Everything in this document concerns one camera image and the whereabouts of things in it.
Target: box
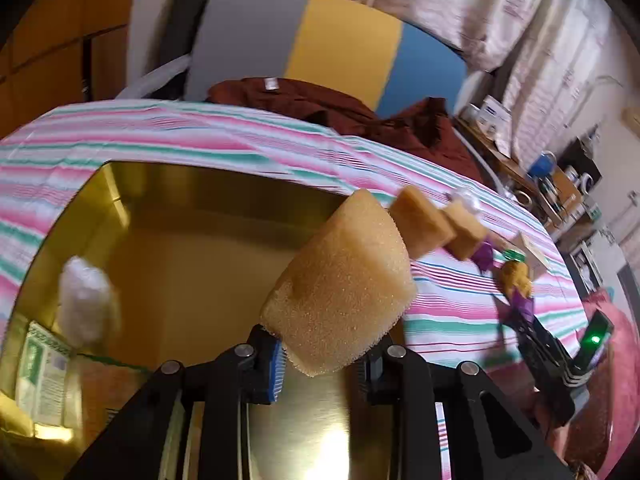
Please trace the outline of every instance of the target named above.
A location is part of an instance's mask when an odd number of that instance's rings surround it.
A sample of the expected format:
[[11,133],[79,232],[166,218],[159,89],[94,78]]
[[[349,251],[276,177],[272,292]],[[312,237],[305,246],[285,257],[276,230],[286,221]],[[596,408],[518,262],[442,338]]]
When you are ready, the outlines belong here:
[[15,402],[34,422],[62,425],[70,355],[70,346],[35,321],[29,323],[16,379]]
[[498,151],[511,156],[511,113],[495,98],[484,98],[476,117],[478,128],[489,140],[495,141]]
[[540,276],[549,271],[549,261],[539,248],[523,232],[511,240],[525,255],[525,262],[529,267],[529,279],[535,282]]
[[558,202],[564,208],[560,216],[562,220],[566,220],[571,212],[582,203],[582,193],[558,167],[556,167],[552,179],[558,190]]

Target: screw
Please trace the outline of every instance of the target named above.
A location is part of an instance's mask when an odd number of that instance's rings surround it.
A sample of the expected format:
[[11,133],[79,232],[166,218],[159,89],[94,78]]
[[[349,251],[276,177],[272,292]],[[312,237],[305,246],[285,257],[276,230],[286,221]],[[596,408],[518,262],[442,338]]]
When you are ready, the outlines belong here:
[[173,375],[180,369],[178,361],[165,361],[160,367],[160,371],[165,375]]
[[465,361],[460,365],[460,369],[467,375],[477,375],[480,367],[473,361]]
[[242,343],[241,345],[236,346],[234,352],[236,352],[238,357],[249,357],[254,353],[254,347],[248,343]]
[[391,357],[401,358],[406,355],[406,349],[400,345],[391,345],[386,349],[386,353],[388,353]]

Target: white label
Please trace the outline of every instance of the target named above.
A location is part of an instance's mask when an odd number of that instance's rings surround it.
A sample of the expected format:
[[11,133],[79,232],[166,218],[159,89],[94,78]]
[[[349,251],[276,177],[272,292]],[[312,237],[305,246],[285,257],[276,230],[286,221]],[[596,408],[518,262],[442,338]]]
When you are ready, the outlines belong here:
[[60,426],[71,348],[34,321],[22,348],[16,403],[34,422]]
[[280,88],[280,85],[278,84],[277,77],[267,77],[264,79],[265,90],[277,90],[278,88]]

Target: paper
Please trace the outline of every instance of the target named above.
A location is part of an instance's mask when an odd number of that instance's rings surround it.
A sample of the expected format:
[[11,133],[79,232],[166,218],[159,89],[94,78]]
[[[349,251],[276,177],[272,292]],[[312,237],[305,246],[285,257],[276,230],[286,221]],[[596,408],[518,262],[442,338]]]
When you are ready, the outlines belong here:
[[529,279],[532,282],[549,271],[549,260],[526,234],[519,232],[511,243],[524,253],[525,263],[529,267]]
[[71,347],[35,321],[22,348],[15,401],[34,422],[61,426]]
[[496,131],[495,147],[504,156],[511,158],[511,117],[505,121],[502,129]]

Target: cardboard box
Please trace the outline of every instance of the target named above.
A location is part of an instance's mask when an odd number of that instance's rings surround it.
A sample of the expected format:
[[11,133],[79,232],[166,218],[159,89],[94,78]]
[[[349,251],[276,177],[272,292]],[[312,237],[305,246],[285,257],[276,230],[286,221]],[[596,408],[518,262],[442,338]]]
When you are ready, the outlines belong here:
[[562,220],[566,220],[574,209],[582,203],[582,193],[558,167],[556,167],[552,179],[554,186],[558,190],[558,202],[564,207],[564,211],[560,212],[560,216]]
[[546,256],[523,232],[511,240],[511,243],[519,248],[525,255],[525,263],[529,267],[529,279],[535,282],[540,276],[549,272],[549,262]]
[[495,141],[498,151],[504,156],[511,156],[511,113],[495,98],[484,98],[482,107],[476,117],[478,129],[489,140]]

